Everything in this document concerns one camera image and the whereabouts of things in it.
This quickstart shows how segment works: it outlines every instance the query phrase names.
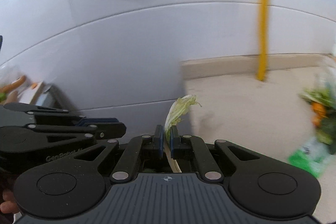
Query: crosshair marking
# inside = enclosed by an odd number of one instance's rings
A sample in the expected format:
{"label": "crosshair marking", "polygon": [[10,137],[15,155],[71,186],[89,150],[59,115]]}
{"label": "crosshair marking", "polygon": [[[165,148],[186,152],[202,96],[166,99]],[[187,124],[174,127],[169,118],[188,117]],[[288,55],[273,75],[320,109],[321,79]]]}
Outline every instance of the crosshair marking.
{"label": "crosshair marking", "polygon": [[170,176],[166,176],[166,177],[164,177],[163,179],[164,179],[165,181],[171,181],[173,178],[170,177]]}

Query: metal rivet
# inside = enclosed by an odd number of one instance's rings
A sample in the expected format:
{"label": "metal rivet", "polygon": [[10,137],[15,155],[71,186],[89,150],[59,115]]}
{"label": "metal rivet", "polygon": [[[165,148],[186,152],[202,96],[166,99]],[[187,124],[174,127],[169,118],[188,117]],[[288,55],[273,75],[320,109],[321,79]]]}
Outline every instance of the metal rivet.
{"label": "metal rivet", "polygon": [[216,171],[210,171],[205,173],[205,177],[210,180],[217,180],[222,177],[222,175]]}
{"label": "metal rivet", "polygon": [[114,178],[116,180],[124,180],[124,179],[128,178],[128,173],[123,172],[123,171],[115,172],[115,173],[113,173],[112,178]]}

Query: human hand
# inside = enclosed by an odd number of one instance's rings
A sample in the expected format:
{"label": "human hand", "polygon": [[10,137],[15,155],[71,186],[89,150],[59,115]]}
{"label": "human hand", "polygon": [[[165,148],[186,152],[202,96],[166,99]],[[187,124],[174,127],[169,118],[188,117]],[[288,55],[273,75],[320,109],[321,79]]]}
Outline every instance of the human hand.
{"label": "human hand", "polygon": [[10,190],[4,190],[2,192],[2,198],[4,202],[0,204],[0,210],[3,214],[16,214],[19,212],[14,195]]}

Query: grout line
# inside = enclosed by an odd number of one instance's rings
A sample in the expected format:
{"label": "grout line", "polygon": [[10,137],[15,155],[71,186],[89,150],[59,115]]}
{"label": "grout line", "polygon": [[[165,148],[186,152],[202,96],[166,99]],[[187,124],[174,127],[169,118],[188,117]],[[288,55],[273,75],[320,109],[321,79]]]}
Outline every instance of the grout line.
{"label": "grout line", "polygon": [[37,46],[38,44],[40,43],[43,43],[45,41],[47,41],[48,39],[51,39],[53,37],[56,37],[60,34],[63,34],[63,33],[66,33],[68,31],[71,31],[73,29],[76,29],[78,27],[82,27],[82,26],[85,26],[87,24],[90,24],[90,23],[93,23],[95,21],[99,21],[99,20],[103,20],[103,19],[106,19],[106,18],[110,18],[110,17],[115,17],[115,16],[119,16],[119,15],[123,15],[123,14],[128,14],[128,13],[133,13],[133,12],[138,12],[138,11],[141,11],[141,10],[150,10],[150,9],[155,9],[155,8],[161,8],[161,7],[170,7],[170,6],[178,6],[178,5],[190,5],[190,4],[206,4],[206,3],[237,3],[237,4],[254,4],[256,5],[257,3],[250,3],[250,2],[235,2],[235,1],[199,1],[199,2],[186,2],[186,3],[175,3],[175,4],[164,4],[164,5],[157,5],[157,6],[151,6],[151,7],[146,7],[146,8],[139,8],[139,9],[134,9],[134,10],[129,10],[129,11],[125,11],[125,12],[120,12],[120,13],[117,13],[117,14],[114,14],[114,15],[109,15],[109,16],[105,16],[105,17],[102,17],[102,18],[98,18],[98,19],[94,19],[94,20],[91,20],[91,21],[88,21],[88,22],[85,22],[85,23],[82,23],[80,25],[77,25],[77,26],[74,26],[74,27],[71,27],[69,29],[66,29],[64,31],[61,31],[57,34],[54,34],[52,35],[51,37],[48,37],[46,39],[43,39],[39,42],[37,42],[36,44],[34,45],[31,45],[30,47],[22,50],[21,52],[15,54],[13,57],[9,58],[8,60],[6,60],[5,62],[3,63],[0,63],[0,66],[4,65],[5,63],[7,63],[8,61],[12,60],[13,58],[15,58],[16,56],[20,55],[21,53],[25,52],[26,50],[29,50],[31,49],[32,47],[35,47]]}
{"label": "grout line", "polygon": [[328,19],[330,21],[336,22],[336,20],[333,20],[333,19],[330,19],[330,18],[327,18],[327,17],[324,17],[324,16],[320,16],[320,15],[317,15],[317,14],[313,14],[313,13],[310,13],[310,12],[306,12],[306,11],[303,11],[303,10],[299,10],[299,9],[288,8],[288,7],[279,6],[279,5],[270,5],[270,7],[284,8],[284,9],[287,9],[287,10],[293,10],[293,11],[297,11],[297,12],[302,12],[302,13],[305,13],[305,14],[321,17],[321,18]]}
{"label": "grout line", "polygon": [[75,111],[85,111],[85,110],[96,110],[96,109],[104,109],[104,108],[111,108],[111,107],[122,107],[122,106],[134,106],[134,105],[145,105],[145,104],[151,104],[151,103],[161,103],[161,102],[168,102],[168,101],[176,101],[176,99],[168,99],[168,100],[160,100],[160,101],[153,101],[153,102],[146,102],[146,103],[135,103],[135,104],[128,104],[128,105],[117,105],[117,106],[102,106],[102,107],[94,107],[94,108],[83,108],[80,110],[74,110]]}
{"label": "grout line", "polygon": [[[12,60],[13,58],[15,58],[16,56],[20,55],[21,53],[25,52],[26,50],[29,50],[35,46],[37,46],[38,44],[40,43],[43,43],[53,37],[56,37],[60,34],[63,34],[63,33],[66,33],[68,31],[71,31],[71,30],[74,30],[78,27],[82,27],[82,26],[85,26],[87,24],[90,24],[90,23],[93,23],[95,21],[99,21],[99,20],[103,20],[103,19],[106,19],[106,18],[111,18],[111,17],[115,17],[115,16],[119,16],[119,15],[123,15],[123,14],[128,14],[128,13],[133,13],[133,12],[138,12],[138,11],[141,11],[141,10],[150,10],[150,9],[155,9],[155,8],[161,8],[161,7],[170,7],[170,6],[178,6],[178,5],[191,5],[191,4],[206,4],[206,3],[237,3],[237,4],[252,4],[252,5],[258,5],[259,3],[252,3],[252,2],[241,2],[241,1],[196,1],[196,2],[185,2],[185,3],[174,3],[174,4],[164,4],[164,5],[157,5],[157,6],[151,6],[151,7],[146,7],[146,8],[139,8],[139,9],[134,9],[134,10],[129,10],[129,11],[125,11],[125,12],[120,12],[120,13],[117,13],[117,14],[114,14],[114,15],[109,15],[109,16],[105,16],[105,17],[102,17],[102,18],[98,18],[98,19],[94,19],[94,20],[91,20],[91,21],[88,21],[88,22],[85,22],[85,23],[82,23],[78,26],[75,26],[75,27],[71,27],[69,29],[66,29],[64,31],[61,31],[55,35],[52,35],[46,39],[43,39],[39,42],[37,42],[36,44],[22,50],[21,52],[17,53],[16,55],[14,55],[13,57],[9,58],[8,60],[6,60],[5,62],[3,63],[0,63],[0,66],[4,65],[5,63],[7,63],[8,61]],[[288,10],[294,10],[294,11],[297,11],[297,12],[302,12],[302,13],[306,13],[306,14],[309,14],[309,15],[313,15],[313,16],[317,16],[317,17],[321,17],[321,18],[324,18],[324,19],[327,19],[327,20],[330,20],[330,21],[333,21],[333,22],[336,22],[332,19],[329,19],[327,17],[323,17],[323,16],[319,16],[319,15],[315,15],[313,13],[309,13],[309,12],[305,12],[305,11],[302,11],[302,10],[297,10],[297,9],[293,9],[293,8],[287,8],[287,7],[283,7],[283,6],[277,6],[277,5],[270,5],[270,7],[278,7],[278,8],[284,8],[284,9],[288,9]]]}

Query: plastic bag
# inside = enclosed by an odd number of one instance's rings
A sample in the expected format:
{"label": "plastic bag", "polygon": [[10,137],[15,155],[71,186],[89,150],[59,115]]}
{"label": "plastic bag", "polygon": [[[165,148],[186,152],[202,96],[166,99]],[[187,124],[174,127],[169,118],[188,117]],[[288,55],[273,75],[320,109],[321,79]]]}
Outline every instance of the plastic bag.
{"label": "plastic bag", "polygon": [[16,66],[3,65],[0,67],[0,88],[3,88],[20,78],[22,73]]}
{"label": "plastic bag", "polygon": [[[15,82],[22,76],[23,74],[17,66],[3,65],[0,67],[0,88]],[[23,90],[29,87],[29,85],[29,80],[25,80],[25,82],[15,90],[20,94]]]}
{"label": "plastic bag", "polygon": [[325,56],[320,62],[321,73],[316,77],[315,88],[325,88],[330,92],[336,109],[336,62],[333,58]]}
{"label": "plastic bag", "polygon": [[313,137],[290,155],[288,162],[318,178],[331,159],[327,146]]}

